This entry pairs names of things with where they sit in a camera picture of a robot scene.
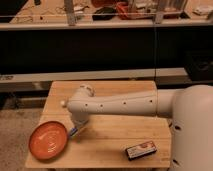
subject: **orange plate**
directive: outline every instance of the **orange plate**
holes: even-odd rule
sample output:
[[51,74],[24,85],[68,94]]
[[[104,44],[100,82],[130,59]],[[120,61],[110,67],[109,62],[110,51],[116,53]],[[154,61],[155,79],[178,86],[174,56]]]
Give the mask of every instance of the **orange plate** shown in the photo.
[[29,149],[37,159],[50,159],[63,151],[67,140],[67,130],[64,125],[49,121],[34,130],[30,136]]

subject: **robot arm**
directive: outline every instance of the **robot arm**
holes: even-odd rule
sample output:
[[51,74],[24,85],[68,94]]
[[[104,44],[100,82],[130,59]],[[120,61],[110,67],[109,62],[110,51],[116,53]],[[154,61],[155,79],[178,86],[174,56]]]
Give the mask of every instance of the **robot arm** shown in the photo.
[[172,101],[181,90],[152,90],[107,97],[94,97],[89,85],[81,85],[68,100],[67,109],[77,128],[89,120],[90,114],[141,115],[171,117]]
[[213,87],[155,90],[94,97],[82,85],[66,103],[78,130],[90,114],[143,115],[173,118],[170,171],[213,170]]

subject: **floor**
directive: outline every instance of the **floor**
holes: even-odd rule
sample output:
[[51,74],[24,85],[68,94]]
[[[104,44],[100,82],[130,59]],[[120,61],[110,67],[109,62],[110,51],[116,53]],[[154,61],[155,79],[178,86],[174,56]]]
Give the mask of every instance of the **floor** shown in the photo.
[[[28,153],[28,139],[38,124],[45,97],[16,98],[14,94],[2,98],[0,94],[0,170],[1,171],[46,171],[24,167]],[[104,169],[127,171],[128,169]]]

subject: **robot arm segment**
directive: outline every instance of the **robot arm segment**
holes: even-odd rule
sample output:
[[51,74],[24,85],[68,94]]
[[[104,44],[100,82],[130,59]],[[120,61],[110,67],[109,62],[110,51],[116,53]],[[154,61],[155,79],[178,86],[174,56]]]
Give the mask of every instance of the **robot arm segment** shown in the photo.
[[94,97],[94,90],[82,85],[67,103],[76,127],[82,127],[89,114],[171,116],[172,100],[179,90],[152,90],[115,96]]

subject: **red object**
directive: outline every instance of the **red object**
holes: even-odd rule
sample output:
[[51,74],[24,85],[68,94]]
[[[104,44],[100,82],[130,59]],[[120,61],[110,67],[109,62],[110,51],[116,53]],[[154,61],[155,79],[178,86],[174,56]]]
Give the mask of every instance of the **red object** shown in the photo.
[[100,8],[116,4],[117,1],[119,0],[91,0],[91,3],[95,8]]
[[45,122],[30,136],[29,150],[37,159],[51,159],[63,151],[67,140],[67,130],[63,124],[56,121]]

